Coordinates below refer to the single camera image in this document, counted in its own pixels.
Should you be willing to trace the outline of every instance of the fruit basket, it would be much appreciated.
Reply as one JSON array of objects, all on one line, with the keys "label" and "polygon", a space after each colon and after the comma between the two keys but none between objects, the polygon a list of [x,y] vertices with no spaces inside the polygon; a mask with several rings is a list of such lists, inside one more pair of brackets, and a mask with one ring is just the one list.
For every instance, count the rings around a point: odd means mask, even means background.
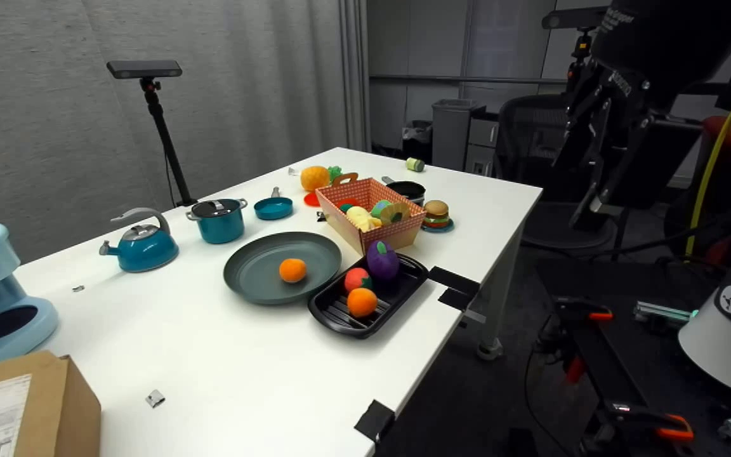
[{"label": "fruit basket", "polygon": [[368,317],[354,317],[346,307],[346,273],[331,279],[324,288],[319,288],[314,294],[310,294],[310,313],[312,317],[331,327],[332,334],[347,335],[347,339],[368,339],[379,327],[384,327],[392,316],[426,282],[426,266],[420,265],[412,257],[397,255],[398,260],[398,274],[392,282],[373,282],[373,292],[379,298],[379,307]]},{"label": "fruit basket", "polygon": [[[423,221],[423,208],[370,178],[343,183],[335,188],[317,188],[317,200],[327,217],[327,223],[357,252],[365,252],[365,246],[373,242],[387,242],[392,249],[409,246],[415,245]],[[347,221],[340,208],[346,203],[373,208],[379,200],[404,203],[406,217],[382,230],[360,231]]]}]

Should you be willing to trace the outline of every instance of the black chair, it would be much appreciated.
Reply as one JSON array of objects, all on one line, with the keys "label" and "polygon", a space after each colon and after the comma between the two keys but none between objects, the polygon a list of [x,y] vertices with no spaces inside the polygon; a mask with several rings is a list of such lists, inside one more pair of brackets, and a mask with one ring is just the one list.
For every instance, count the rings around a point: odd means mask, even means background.
[{"label": "black chair", "polygon": [[616,223],[611,221],[596,233],[569,230],[576,203],[588,188],[592,170],[550,169],[564,144],[567,119],[564,94],[510,100],[501,110],[496,157],[501,178],[543,188],[543,198],[526,223],[524,242],[529,246],[585,255],[611,245]]}]

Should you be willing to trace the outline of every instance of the cable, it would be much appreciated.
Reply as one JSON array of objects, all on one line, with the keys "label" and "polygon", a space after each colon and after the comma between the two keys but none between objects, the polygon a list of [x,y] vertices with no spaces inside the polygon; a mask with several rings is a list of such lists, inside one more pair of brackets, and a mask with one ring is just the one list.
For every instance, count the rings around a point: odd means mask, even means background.
[{"label": "cable", "polygon": [[[550,316],[554,313],[549,313],[545,321],[540,322],[538,340],[540,340]],[[536,354],[538,354],[538,348],[531,348],[531,354],[526,359],[526,369],[524,369],[524,403],[526,403],[526,412],[560,456],[574,457],[574,452],[567,444],[560,444],[558,438],[554,438],[554,431],[540,423],[540,416],[533,410],[533,402],[531,402],[531,395],[529,395],[529,376],[531,376],[531,365],[533,365]]]},{"label": "cable", "polygon": [[[704,198],[705,198],[705,191],[710,185],[710,178],[713,178],[722,148],[727,143],[728,128],[731,128],[731,110],[728,110],[728,115],[727,115],[727,119],[724,119],[724,124],[718,129],[717,144],[710,151],[710,157],[705,161],[705,169],[704,169],[704,176],[700,176],[700,185],[698,185],[698,194],[696,194],[696,207],[694,207],[694,213],[690,213],[690,230],[698,230],[698,223],[700,223]],[[685,257],[694,257],[694,252],[696,252],[696,233],[687,237]]]}]

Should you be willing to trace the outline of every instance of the dark tray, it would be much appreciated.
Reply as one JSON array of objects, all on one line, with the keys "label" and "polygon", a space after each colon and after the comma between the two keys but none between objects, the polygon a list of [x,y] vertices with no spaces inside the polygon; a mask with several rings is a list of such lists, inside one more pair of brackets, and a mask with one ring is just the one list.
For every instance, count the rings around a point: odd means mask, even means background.
[{"label": "dark tray", "polygon": [[350,339],[368,339],[426,282],[426,266],[412,257],[397,255],[398,274],[392,282],[373,282],[373,292],[379,298],[376,313],[357,321],[346,311],[346,273],[331,279],[310,298],[310,313],[317,322],[331,327],[332,334]]}]

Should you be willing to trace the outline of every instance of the teal plate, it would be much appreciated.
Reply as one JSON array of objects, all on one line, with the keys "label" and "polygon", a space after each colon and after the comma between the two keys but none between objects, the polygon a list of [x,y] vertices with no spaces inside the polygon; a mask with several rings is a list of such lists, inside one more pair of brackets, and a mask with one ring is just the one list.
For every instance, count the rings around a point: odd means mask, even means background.
[{"label": "teal plate", "polygon": [[[283,260],[307,261],[307,277],[297,285],[280,279]],[[284,231],[243,245],[224,266],[224,282],[246,303],[283,307],[319,289],[340,273],[340,249],[331,240],[307,231]]]}]

